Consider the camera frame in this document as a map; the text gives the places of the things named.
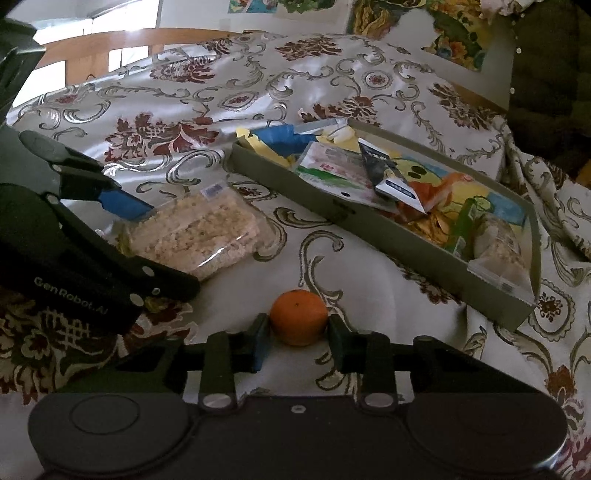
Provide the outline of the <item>orange mandarin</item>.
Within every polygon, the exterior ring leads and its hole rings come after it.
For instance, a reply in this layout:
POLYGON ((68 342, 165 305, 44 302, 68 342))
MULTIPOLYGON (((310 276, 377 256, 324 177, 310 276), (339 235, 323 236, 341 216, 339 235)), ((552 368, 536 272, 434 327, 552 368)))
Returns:
POLYGON ((329 310, 320 296, 307 290, 290 290, 276 298, 270 308, 276 337, 294 347, 314 344, 322 335, 329 310))

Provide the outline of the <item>clear rice cracker packet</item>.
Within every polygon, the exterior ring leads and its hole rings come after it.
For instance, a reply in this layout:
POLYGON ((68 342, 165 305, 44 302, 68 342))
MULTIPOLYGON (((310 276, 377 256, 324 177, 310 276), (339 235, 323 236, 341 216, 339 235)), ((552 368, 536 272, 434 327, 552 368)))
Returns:
POLYGON ((273 244, 266 215, 228 183, 218 182, 121 222, 116 243, 127 256, 141 256, 200 281, 273 244))

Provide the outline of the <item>yellow chip packet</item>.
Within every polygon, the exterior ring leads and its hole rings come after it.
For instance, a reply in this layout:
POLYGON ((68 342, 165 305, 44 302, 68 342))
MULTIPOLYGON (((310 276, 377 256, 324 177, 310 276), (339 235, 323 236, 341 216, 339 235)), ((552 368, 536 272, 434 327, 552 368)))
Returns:
POLYGON ((440 211, 432 211, 406 224, 406 228, 424 239, 443 247, 450 239, 456 221, 440 211))

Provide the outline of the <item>green sausage stick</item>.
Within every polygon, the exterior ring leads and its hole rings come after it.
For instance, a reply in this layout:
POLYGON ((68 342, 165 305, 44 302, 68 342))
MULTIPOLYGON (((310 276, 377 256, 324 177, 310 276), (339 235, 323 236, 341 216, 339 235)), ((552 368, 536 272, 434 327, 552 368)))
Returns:
POLYGON ((457 258, 468 258, 470 235, 478 214, 482 211, 480 196, 468 198, 462 206, 458 218, 450 230, 444 249, 457 258))

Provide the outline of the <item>clear nut bar packet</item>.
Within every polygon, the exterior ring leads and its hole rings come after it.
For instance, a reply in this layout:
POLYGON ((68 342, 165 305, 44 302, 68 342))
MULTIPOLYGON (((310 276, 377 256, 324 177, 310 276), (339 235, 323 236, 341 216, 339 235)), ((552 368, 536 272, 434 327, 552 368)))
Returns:
POLYGON ((483 214, 475 224, 468 270, 515 298, 528 303, 534 300, 518 238, 507 221, 491 213, 483 214))

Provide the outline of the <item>orange snack bag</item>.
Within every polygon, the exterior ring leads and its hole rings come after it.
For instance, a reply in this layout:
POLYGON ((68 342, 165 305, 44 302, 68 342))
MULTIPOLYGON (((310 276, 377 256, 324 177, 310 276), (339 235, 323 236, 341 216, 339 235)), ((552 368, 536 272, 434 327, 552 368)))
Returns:
POLYGON ((430 212, 441 203, 451 202, 453 186, 456 183, 473 182, 474 178, 468 174, 453 172, 446 175, 439 185, 425 182, 410 182, 409 186, 416 192, 425 212, 430 212))

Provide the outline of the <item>white green snack pouch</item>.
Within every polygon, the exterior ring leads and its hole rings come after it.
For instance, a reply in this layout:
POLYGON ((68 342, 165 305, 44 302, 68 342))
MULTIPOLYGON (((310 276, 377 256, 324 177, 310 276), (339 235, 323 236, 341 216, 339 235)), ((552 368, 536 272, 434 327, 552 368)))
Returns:
POLYGON ((359 154, 332 144, 311 142, 298 157, 294 173, 336 198, 399 214, 394 200, 384 199, 376 193, 359 154))

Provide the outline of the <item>yellow green biscuit packet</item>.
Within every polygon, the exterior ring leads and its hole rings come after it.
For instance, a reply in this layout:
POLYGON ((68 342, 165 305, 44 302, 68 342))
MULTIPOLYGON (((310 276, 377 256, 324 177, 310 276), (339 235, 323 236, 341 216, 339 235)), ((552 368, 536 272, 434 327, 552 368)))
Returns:
POLYGON ((256 134, 253 134, 249 129, 238 127, 235 130, 235 134, 236 142, 243 148, 252 150, 252 152, 255 152, 260 157, 263 157, 276 165, 280 165, 281 167, 287 169, 294 168, 294 164, 296 163, 296 157, 294 157, 294 155, 284 157, 279 153, 276 153, 276 151, 271 149, 269 145, 266 145, 266 143, 260 140, 259 137, 257 137, 256 134))

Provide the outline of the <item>navy blue stick sachet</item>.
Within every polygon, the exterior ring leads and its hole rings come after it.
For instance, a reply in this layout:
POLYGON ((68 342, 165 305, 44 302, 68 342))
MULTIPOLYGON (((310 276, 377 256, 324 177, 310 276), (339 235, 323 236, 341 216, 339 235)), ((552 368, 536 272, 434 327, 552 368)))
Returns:
POLYGON ((363 166, 376 193, 425 214, 426 210, 417 192, 408 184, 390 155, 365 139, 359 139, 358 144, 363 166))

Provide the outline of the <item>grey tray with frog picture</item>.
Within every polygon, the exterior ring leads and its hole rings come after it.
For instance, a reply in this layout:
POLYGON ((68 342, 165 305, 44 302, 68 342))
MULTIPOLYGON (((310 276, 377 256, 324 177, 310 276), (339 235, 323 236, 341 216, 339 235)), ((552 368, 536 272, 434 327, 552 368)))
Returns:
POLYGON ((533 312, 534 208, 493 179, 348 119, 239 128, 231 168, 402 260, 507 329, 533 312))

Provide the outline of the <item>anime characters poster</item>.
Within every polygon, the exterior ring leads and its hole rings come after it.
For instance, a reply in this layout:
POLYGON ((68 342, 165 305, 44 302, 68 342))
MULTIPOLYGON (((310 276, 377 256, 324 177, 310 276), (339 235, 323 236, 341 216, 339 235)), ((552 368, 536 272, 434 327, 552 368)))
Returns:
POLYGON ((229 0, 228 14, 267 14, 312 23, 335 23, 346 18, 353 1, 346 0, 229 0))

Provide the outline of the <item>olive quilted jacket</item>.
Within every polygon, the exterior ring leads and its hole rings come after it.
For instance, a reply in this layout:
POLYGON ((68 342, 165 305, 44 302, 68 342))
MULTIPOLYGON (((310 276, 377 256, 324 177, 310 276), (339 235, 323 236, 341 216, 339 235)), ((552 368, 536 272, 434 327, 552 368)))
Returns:
POLYGON ((571 178, 590 161, 590 3, 541 1, 513 25, 509 127, 571 178))

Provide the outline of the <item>sunflower painting poster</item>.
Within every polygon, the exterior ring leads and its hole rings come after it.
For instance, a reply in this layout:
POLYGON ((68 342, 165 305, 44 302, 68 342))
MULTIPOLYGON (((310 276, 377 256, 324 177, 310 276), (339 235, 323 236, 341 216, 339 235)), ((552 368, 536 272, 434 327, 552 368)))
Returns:
POLYGON ((426 8, 410 9, 394 19, 396 22, 384 35, 384 41, 407 49, 445 80, 501 108, 509 107, 515 41, 508 19, 497 18, 491 25, 486 23, 492 38, 480 71, 467 69, 424 50, 437 38, 435 19, 426 8))

